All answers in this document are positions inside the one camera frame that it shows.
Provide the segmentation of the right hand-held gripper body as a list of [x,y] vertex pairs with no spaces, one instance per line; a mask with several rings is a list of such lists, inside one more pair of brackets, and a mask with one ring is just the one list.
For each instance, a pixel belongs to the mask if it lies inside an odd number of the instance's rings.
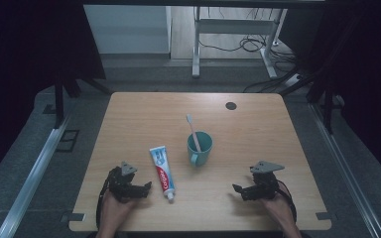
[[279,189],[275,171],[283,170],[285,167],[269,162],[260,161],[250,168],[255,185],[251,188],[249,197],[252,200],[259,198],[272,199]]

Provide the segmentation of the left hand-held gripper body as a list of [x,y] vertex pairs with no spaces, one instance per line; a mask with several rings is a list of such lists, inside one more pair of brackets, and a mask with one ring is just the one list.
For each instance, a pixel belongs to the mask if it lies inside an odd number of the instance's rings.
[[132,184],[137,169],[126,162],[112,169],[108,174],[108,188],[118,201],[123,198],[136,198],[136,187]]

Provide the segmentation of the teal cup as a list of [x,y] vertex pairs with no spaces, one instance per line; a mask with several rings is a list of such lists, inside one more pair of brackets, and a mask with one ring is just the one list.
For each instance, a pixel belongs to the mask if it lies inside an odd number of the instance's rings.
[[196,143],[193,140],[193,135],[188,137],[188,153],[190,164],[193,167],[203,166],[209,157],[209,153],[213,146],[213,140],[211,136],[202,131],[196,131],[196,138],[200,147],[200,150],[197,149]]

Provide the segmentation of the pink toothbrush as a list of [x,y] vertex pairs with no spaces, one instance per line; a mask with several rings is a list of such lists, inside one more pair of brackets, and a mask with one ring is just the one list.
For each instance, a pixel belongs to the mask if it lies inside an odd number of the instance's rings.
[[193,123],[192,123],[192,117],[190,114],[187,114],[187,121],[188,123],[190,124],[190,129],[191,129],[191,134],[192,134],[192,137],[193,137],[193,140],[194,140],[194,144],[195,144],[195,147],[196,147],[196,150],[198,152],[201,152],[201,148],[200,148],[200,144],[199,144],[199,141],[198,141],[198,138],[197,138],[197,134],[193,128]]

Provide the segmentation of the person's left hand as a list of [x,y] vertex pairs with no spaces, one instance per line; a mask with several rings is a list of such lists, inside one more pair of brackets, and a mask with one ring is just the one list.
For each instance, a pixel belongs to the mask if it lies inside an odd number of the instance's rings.
[[136,199],[118,201],[115,196],[107,190],[103,195],[102,208],[100,213],[100,226],[102,231],[117,231],[126,221],[128,214],[136,206]]

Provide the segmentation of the person's right hand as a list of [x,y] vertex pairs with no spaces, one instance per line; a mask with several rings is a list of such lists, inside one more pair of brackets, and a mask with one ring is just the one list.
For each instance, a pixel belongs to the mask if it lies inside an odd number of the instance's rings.
[[291,206],[286,197],[290,196],[290,193],[286,186],[280,182],[279,189],[283,192],[276,193],[272,199],[260,199],[260,203],[266,209],[270,218],[275,221],[279,227],[286,232],[296,232],[299,228],[293,218]]

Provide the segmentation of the white toothpaste tube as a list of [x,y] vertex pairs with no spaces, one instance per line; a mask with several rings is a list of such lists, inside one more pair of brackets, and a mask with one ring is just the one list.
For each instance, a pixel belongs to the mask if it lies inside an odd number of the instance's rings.
[[170,170],[166,147],[161,146],[152,148],[150,150],[150,154],[157,170],[163,195],[169,203],[173,203],[175,199],[176,188]]

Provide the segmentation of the dark floor socket plate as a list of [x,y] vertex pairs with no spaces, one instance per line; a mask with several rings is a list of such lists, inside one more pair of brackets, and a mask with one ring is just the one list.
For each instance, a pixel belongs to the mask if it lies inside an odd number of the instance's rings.
[[59,153],[71,153],[77,142],[78,130],[65,130],[57,145],[56,151]]

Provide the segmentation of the black metal stand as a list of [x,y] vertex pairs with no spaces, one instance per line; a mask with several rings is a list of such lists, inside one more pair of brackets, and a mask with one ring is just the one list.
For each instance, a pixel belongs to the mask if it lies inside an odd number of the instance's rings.
[[320,75],[302,75],[302,79],[294,85],[287,87],[279,92],[280,95],[289,95],[305,86],[309,86],[310,89],[306,94],[306,100],[308,103],[316,105],[321,116],[321,121],[324,129],[332,134],[331,127],[332,110],[336,109],[333,103],[334,98],[334,83],[325,76]]
[[[94,78],[82,78],[81,81],[103,92],[111,95],[113,90],[97,82]],[[55,128],[58,129],[64,121],[64,90],[69,97],[77,98],[81,94],[81,89],[75,79],[64,79],[62,76],[57,76],[55,79],[55,108],[56,108],[56,123]]]

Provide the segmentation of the white panel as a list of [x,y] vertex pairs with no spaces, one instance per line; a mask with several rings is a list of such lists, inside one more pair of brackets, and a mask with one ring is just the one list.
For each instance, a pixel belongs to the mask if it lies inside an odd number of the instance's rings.
[[83,6],[98,51],[104,55],[169,54],[170,6]]

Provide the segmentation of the dark curtain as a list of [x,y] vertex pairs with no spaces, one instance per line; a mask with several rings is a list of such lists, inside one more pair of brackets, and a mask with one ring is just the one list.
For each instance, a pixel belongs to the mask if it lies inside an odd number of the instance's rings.
[[83,0],[0,0],[0,163],[40,91],[104,77]]
[[[342,97],[342,116],[381,164],[381,0],[360,0],[362,14],[329,75]],[[354,9],[290,9],[279,39],[299,66],[318,71],[331,56]]]

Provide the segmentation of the aluminium rail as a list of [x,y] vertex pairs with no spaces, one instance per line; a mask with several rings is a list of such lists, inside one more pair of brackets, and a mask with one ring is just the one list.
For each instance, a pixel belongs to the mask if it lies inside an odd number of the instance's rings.
[[315,104],[309,103],[309,108],[313,112],[315,122],[323,136],[323,139],[330,150],[333,160],[339,169],[341,176],[347,186],[347,189],[352,197],[360,216],[362,217],[366,228],[368,229],[372,238],[381,238],[381,223],[371,206],[369,199],[361,189],[357,179],[355,178],[345,155],[341,151],[334,136],[328,132],[323,125],[323,116],[319,111],[319,107]]
[[13,238],[21,221],[33,199],[34,194],[45,174],[45,171],[52,159],[54,152],[62,138],[67,124],[71,119],[71,112],[68,112],[62,120],[60,126],[53,129],[36,158],[23,186],[21,187],[15,201],[0,227],[0,238]]

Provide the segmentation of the white desk frame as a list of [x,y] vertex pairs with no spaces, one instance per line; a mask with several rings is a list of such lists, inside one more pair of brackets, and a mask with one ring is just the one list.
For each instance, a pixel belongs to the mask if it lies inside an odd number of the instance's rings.
[[261,17],[257,19],[212,19],[202,18],[200,16],[200,7],[193,10],[194,22],[194,45],[192,52],[191,75],[193,78],[199,78],[201,42],[199,37],[206,34],[225,34],[225,35],[258,35],[266,38],[266,44],[258,50],[263,63],[267,69],[270,78],[277,78],[278,75],[270,59],[272,47],[277,42],[278,30],[281,25],[284,9],[271,9],[270,13],[274,16],[272,20]]

